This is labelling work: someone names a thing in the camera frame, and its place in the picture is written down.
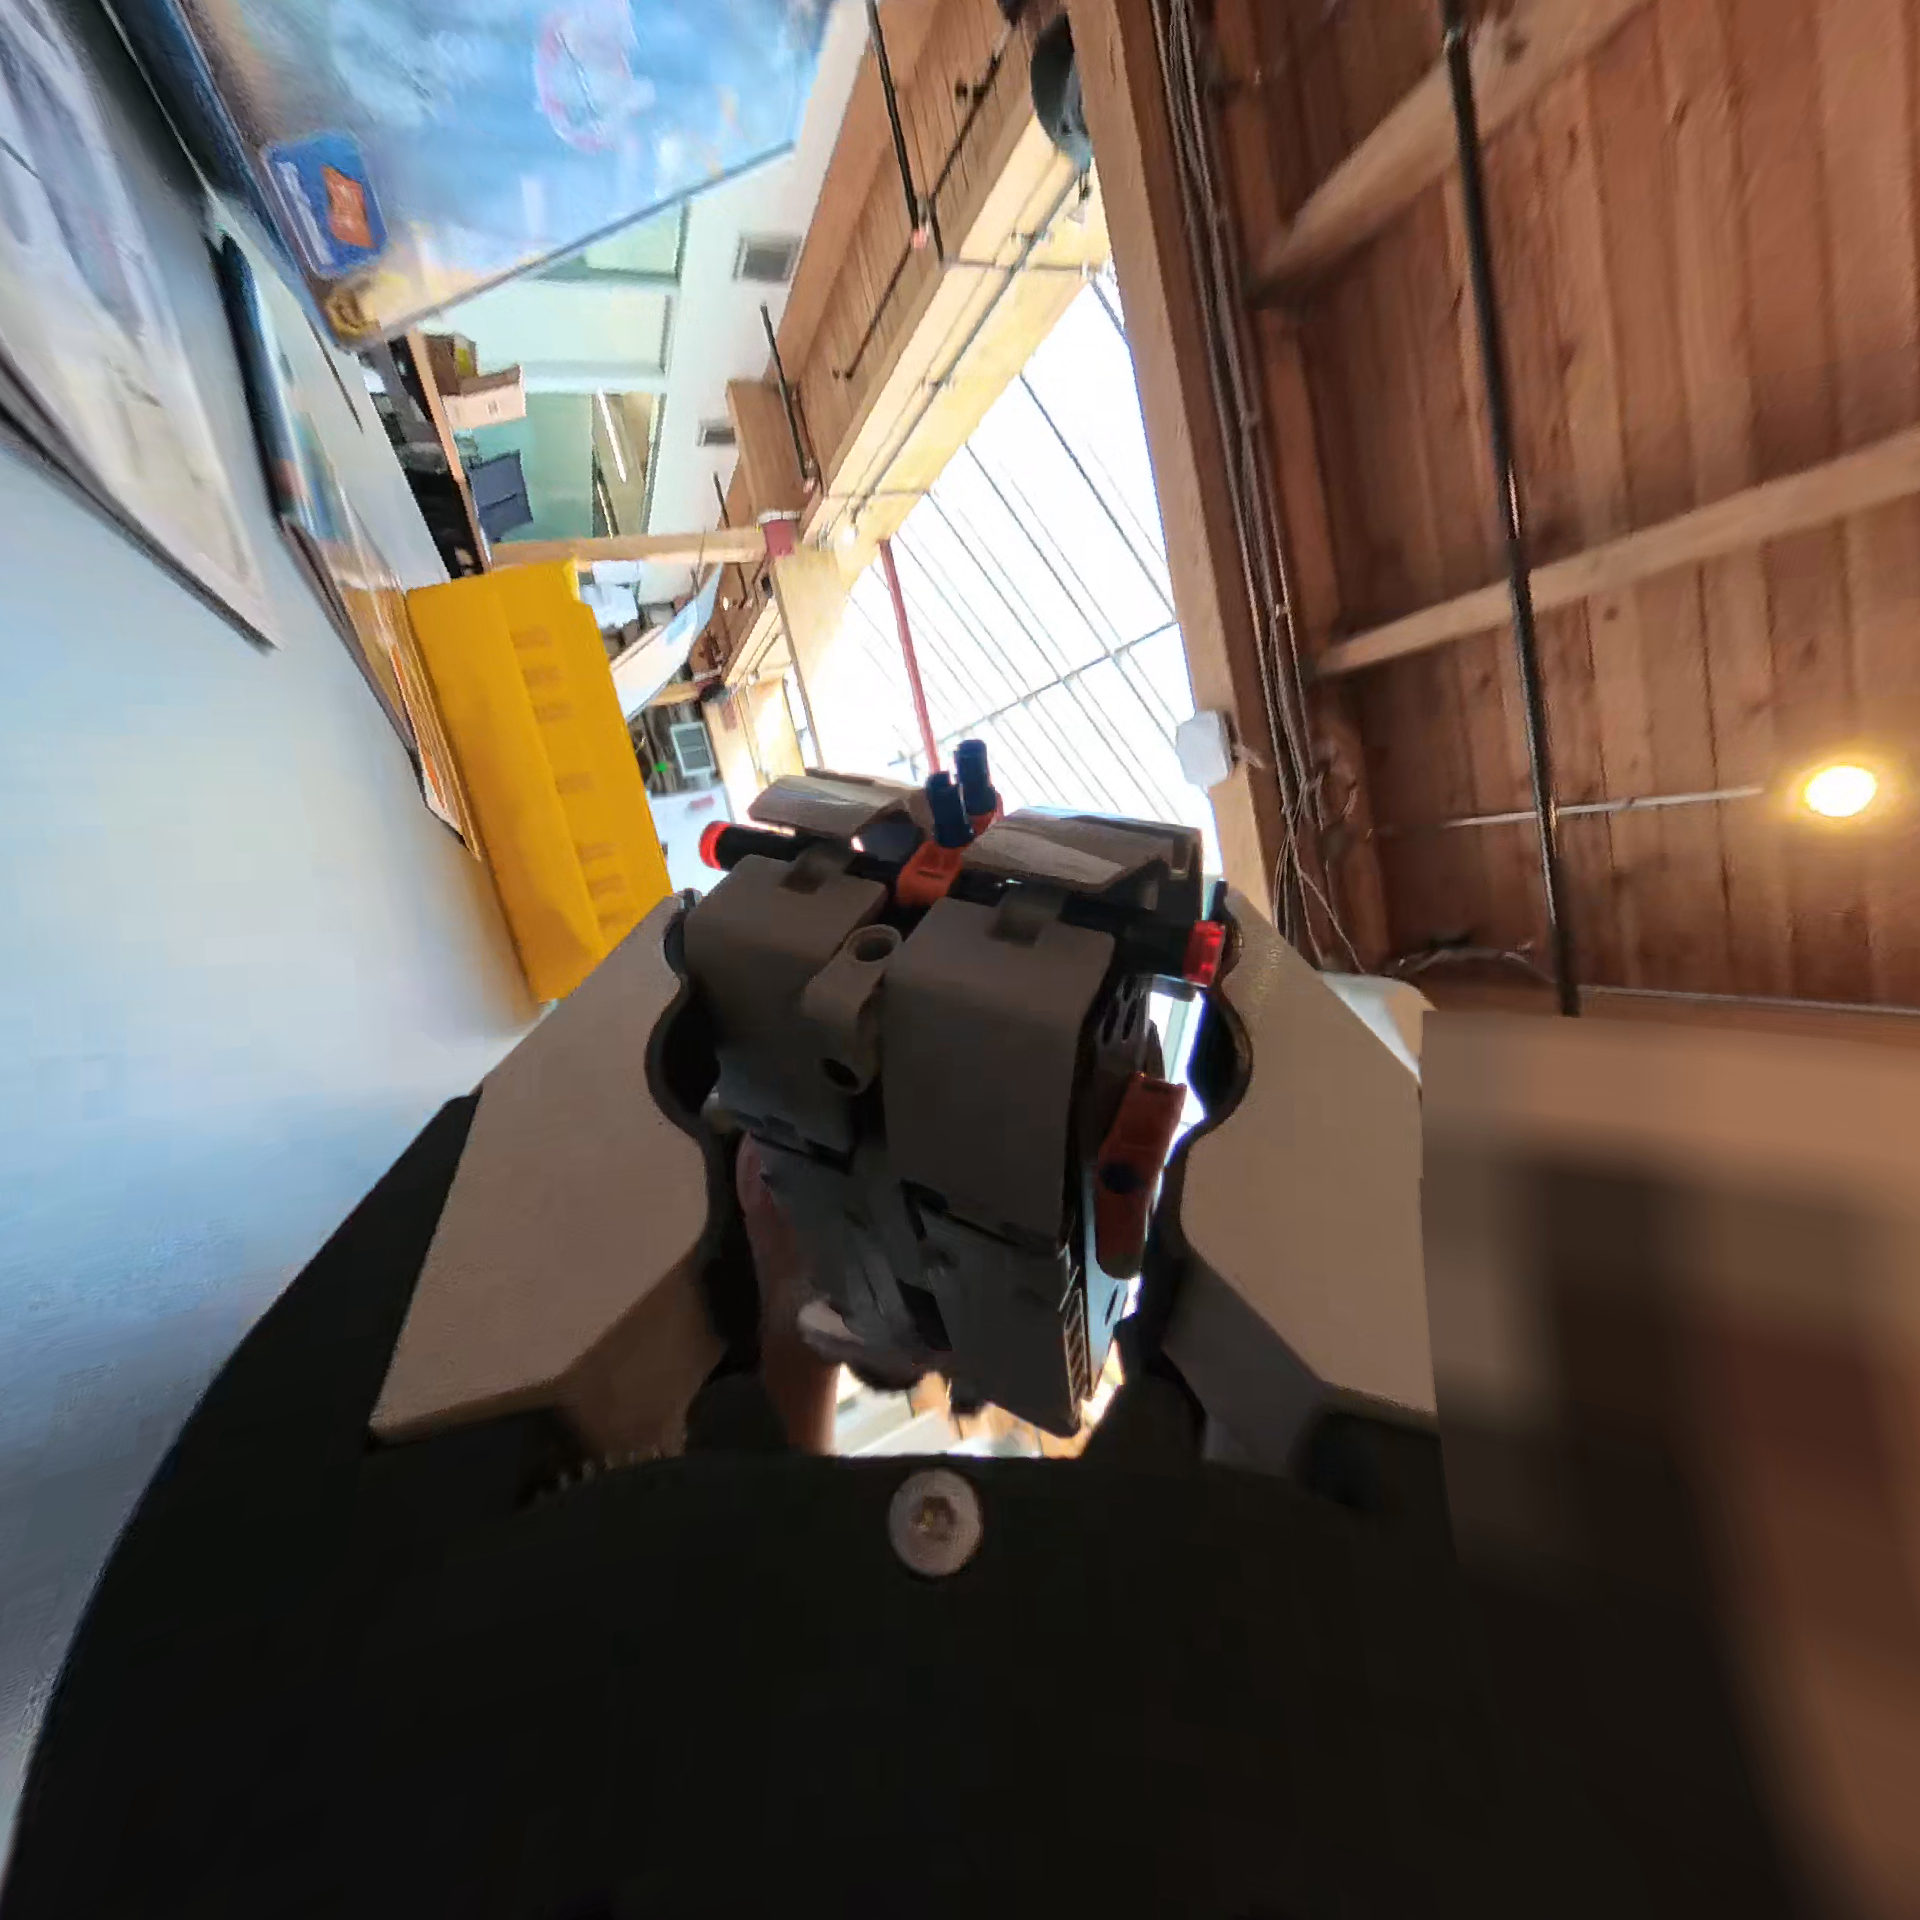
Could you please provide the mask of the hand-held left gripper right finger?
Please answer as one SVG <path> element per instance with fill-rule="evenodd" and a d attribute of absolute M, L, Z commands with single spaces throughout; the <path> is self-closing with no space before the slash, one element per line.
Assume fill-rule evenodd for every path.
<path fill-rule="evenodd" d="M 1424 996 L 1321 975 L 1240 892 L 1188 1059 L 1201 1119 L 1123 1324 L 1117 1468 L 1441 1480 L 1424 1285 Z"/>

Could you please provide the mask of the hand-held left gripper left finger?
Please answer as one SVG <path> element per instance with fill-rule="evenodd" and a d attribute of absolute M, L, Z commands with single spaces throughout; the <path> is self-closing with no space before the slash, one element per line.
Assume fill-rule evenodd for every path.
<path fill-rule="evenodd" d="M 752 1369 L 733 1140 L 706 1117 L 707 1018 L 670 895 L 480 1081 L 373 1438 L 517 1413 L 580 1453 L 684 1453 Z"/>

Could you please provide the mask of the grey orange toy robot model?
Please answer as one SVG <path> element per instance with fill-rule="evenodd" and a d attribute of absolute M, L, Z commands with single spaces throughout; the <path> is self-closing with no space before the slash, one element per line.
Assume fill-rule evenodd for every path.
<path fill-rule="evenodd" d="M 1096 1399 L 1188 1113 L 1151 996 L 1230 946 L 1191 824 L 807 770 L 707 824 L 682 961 L 803 1330 L 869 1381 L 1057 1441 Z"/>

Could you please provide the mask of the grey desk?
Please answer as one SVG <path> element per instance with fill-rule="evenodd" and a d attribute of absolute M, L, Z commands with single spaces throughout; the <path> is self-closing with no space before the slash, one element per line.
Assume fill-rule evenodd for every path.
<path fill-rule="evenodd" d="M 264 495 L 216 214 L 101 5 L 101 91 L 274 612 L 259 646 L 2 427 L 2 1829 L 225 1360 L 536 1023 Z"/>

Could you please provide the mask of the yellow plastic bin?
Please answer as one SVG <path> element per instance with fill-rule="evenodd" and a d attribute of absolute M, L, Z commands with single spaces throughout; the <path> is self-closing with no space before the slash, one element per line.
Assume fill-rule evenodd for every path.
<path fill-rule="evenodd" d="M 558 1004 L 672 892 L 594 612 L 562 563 L 403 607 L 523 981 Z"/>

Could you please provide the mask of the orange grey sticker sheet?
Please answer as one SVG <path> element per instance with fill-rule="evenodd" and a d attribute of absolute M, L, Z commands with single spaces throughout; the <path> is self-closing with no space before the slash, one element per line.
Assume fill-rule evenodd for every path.
<path fill-rule="evenodd" d="M 357 563 L 348 566 L 340 595 L 357 656 L 400 739 L 427 815 L 443 824 L 473 859 L 480 859 L 482 840 L 400 585 Z"/>

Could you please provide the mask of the red pipe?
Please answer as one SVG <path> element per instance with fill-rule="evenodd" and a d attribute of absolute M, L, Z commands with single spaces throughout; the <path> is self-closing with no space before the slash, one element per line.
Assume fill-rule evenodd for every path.
<path fill-rule="evenodd" d="M 882 582 L 886 582 L 886 591 L 890 600 L 890 619 L 893 619 L 897 649 L 901 649 L 901 673 L 903 673 L 903 690 L 907 690 L 907 703 L 911 703 L 916 739 L 920 739 L 925 773 L 931 779 L 931 773 L 944 770 L 944 752 L 940 752 L 940 739 L 938 739 L 927 690 L 925 690 L 916 641 L 911 629 L 911 613 L 903 604 L 903 588 L 901 588 L 901 572 L 897 572 L 890 540 L 878 540 L 878 567 L 882 567 Z"/>

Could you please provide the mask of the large skylight window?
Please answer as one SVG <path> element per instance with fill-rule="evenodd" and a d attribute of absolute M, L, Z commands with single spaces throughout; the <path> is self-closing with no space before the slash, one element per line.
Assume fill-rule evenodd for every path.
<path fill-rule="evenodd" d="M 1010 810 L 1217 832 L 1117 274 L 1104 269 L 887 540 L 940 755 L 979 739 Z"/>

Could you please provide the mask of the black ceiling pipe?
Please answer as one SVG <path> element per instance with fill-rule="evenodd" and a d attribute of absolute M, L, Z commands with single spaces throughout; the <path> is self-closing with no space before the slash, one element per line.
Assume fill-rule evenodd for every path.
<path fill-rule="evenodd" d="M 1497 301 L 1497 264 L 1482 190 L 1482 139 L 1473 69 L 1473 32 L 1464 5 L 1435 7 L 1443 22 L 1443 77 L 1453 116 L 1460 215 L 1467 237 L 1467 270 L 1476 317 L 1476 352 L 1485 407 L 1485 443 L 1494 479 L 1494 529 L 1505 555 L 1507 627 L 1521 692 L 1521 743 L 1531 786 L 1531 821 L 1537 836 L 1545 932 L 1552 961 L 1552 989 L 1560 1018 L 1579 1018 L 1579 981 L 1575 961 L 1570 892 L 1563 880 L 1555 752 L 1548 731 L 1548 699 L 1540 673 L 1540 638 L 1531 595 L 1531 555 L 1523 542 L 1521 466 L 1513 424 L 1507 352 Z"/>

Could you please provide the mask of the blue closed booklet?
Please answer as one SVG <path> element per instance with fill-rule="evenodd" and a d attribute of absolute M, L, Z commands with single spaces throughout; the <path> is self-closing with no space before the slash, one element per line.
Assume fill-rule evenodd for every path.
<path fill-rule="evenodd" d="M 210 241 L 222 315 L 235 346 L 252 440 L 274 524 L 301 563 L 348 661 L 368 682 L 413 770 L 423 768 L 412 712 L 412 638 L 394 567 L 384 563 L 322 448 L 260 281 L 230 231 Z"/>

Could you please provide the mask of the open white instruction booklet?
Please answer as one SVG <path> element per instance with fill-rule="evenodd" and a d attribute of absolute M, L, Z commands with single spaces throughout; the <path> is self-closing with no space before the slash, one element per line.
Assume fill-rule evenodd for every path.
<path fill-rule="evenodd" d="M 101 91 L 50 5 L 2 5 L 2 424 L 252 643 L 278 643 Z"/>

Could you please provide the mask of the blue toy kit box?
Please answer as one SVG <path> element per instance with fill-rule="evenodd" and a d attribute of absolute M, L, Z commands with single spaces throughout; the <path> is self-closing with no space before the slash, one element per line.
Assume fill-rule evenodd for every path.
<path fill-rule="evenodd" d="M 106 13 L 347 351 L 784 156 L 830 37 L 830 5 Z"/>

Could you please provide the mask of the black ceiling lamp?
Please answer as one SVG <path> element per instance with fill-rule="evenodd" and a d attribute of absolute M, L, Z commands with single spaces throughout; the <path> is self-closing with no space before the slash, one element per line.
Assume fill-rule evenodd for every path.
<path fill-rule="evenodd" d="M 1078 176 L 1088 173 L 1089 129 L 1067 13 L 1054 13 L 1033 41 L 1028 96 L 1051 148 L 1073 166 Z"/>

